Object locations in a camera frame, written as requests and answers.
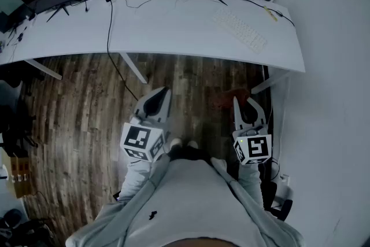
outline white desk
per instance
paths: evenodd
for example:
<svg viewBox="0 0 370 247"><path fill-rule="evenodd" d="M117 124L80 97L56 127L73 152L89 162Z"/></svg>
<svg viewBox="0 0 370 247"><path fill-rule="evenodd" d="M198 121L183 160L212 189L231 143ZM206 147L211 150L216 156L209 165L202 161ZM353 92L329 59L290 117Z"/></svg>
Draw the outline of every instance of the white desk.
<svg viewBox="0 0 370 247"><path fill-rule="evenodd" d="M127 1L130 6L138 6L146 0ZM216 0L152 0L139 9L128 8L125 0L117 0L113 2L109 50L120 53L143 83L147 82L145 75L140 73L127 53L184 54L250 62L286 70L279 77L271 78L255 88L253 93L265 89L285 76L287 71L305 71L295 28L289 21L277 16L276 22L263 8L243 0L223 1L235 15L268 40L262 53L251 51L212 21L215 11L224 6ZM279 10L290 18L284 7L265 1L258 3ZM42 13L35 21L25 21L17 29L16 37L27 26L14 56L12 44L16 38L0 54L0 65L25 60L61 79L60 75L33 59L105 52L110 4L105 0L89 0L87 6L87 13L84 4L68 6L70 16L61 10L48 23L46 20L53 12Z"/></svg>

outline white keyboard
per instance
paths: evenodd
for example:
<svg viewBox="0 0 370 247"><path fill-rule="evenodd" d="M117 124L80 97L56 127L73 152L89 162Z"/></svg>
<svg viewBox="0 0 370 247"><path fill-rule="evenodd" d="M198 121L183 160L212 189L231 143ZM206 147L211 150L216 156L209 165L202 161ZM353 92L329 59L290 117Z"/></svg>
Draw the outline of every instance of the white keyboard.
<svg viewBox="0 0 370 247"><path fill-rule="evenodd" d="M224 28L242 43L247 45L252 51L259 54L267 44L256 30L247 25L226 8L219 9L213 16L213 21Z"/></svg>

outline desk leg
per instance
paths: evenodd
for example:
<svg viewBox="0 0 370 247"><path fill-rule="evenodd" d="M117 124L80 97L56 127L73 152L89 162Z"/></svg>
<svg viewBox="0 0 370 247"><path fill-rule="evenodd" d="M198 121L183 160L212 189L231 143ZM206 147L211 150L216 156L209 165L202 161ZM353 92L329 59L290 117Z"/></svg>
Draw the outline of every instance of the desk leg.
<svg viewBox="0 0 370 247"><path fill-rule="evenodd" d="M138 69L138 67L135 65L135 63L131 60L129 55L127 53L120 53L122 58L126 61L127 65L131 68L131 70L136 74L138 79L142 83L148 83L148 78L146 75L142 74L141 71Z"/></svg>
<svg viewBox="0 0 370 247"><path fill-rule="evenodd" d="M263 83L260 83L258 86L255 86L252 88L251 93L252 94L258 94L259 92L267 89L268 87L272 87L274 84L276 84L278 81L287 78L290 75L291 71L289 70L279 70L278 73L274 74L269 79L265 80Z"/></svg>
<svg viewBox="0 0 370 247"><path fill-rule="evenodd" d="M25 60L25 62L31 64L33 67L36 67L37 69L41 70L42 72L45 72L46 74L49 74L51 75L52 77L58 79L58 80L61 80L62 79L62 76L50 69L48 69L48 67L45 67L44 65L38 63L37 61L35 60Z"/></svg>

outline shoe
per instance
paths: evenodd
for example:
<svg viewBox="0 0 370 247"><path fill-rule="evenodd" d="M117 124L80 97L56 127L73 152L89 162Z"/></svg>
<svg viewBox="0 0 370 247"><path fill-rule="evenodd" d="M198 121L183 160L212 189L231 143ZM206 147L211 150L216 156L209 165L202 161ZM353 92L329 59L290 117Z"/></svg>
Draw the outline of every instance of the shoe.
<svg viewBox="0 0 370 247"><path fill-rule="evenodd" d="M194 140L189 141L189 143L187 144L187 146L190 146L191 148L199 149L198 144Z"/></svg>
<svg viewBox="0 0 370 247"><path fill-rule="evenodd" d="M183 141L180 138L174 138L169 144L169 149L171 150L174 146L183 147Z"/></svg>

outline wall outlet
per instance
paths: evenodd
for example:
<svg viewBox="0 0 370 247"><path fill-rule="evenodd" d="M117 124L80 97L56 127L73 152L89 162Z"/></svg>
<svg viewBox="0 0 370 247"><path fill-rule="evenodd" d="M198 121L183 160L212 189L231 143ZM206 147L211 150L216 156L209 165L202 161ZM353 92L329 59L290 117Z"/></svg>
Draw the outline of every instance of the wall outlet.
<svg viewBox="0 0 370 247"><path fill-rule="evenodd" d="M284 182L287 186L290 184L290 177L289 175L283 174L282 175L282 182Z"/></svg>

